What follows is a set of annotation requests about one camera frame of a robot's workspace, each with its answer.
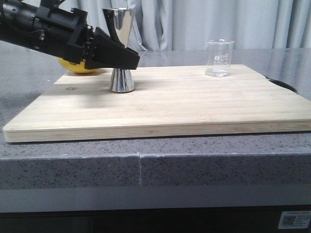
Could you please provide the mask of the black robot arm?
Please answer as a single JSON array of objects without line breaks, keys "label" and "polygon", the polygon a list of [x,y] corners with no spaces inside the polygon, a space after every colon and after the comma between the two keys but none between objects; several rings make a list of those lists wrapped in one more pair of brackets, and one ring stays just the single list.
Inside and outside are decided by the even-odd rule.
[{"label": "black robot arm", "polygon": [[61,0],[42,0],[39,7],[21,0],[0,2],[0,39],[62,58],[84,62],[85,69],[136,69],[139,55],[115,36],[87,23],[87,12],[59,8]]}]

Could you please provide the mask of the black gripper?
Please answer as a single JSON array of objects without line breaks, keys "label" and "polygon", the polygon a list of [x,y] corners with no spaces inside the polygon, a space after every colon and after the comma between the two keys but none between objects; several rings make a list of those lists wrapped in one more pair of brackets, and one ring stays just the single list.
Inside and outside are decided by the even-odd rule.
[{"label": "black gripper", "polygon": [[97,27],[88,39],[91,27],[87,12],[72,8],[70,12],[58,4],[41,4],[35,13],[35,28],[39,30],[39,50],[78,64],[84,59],[85,69],[121,68],[135,70],[139,54],[121,44],[117,34],[119,13],[102,9],[109,34]]}]

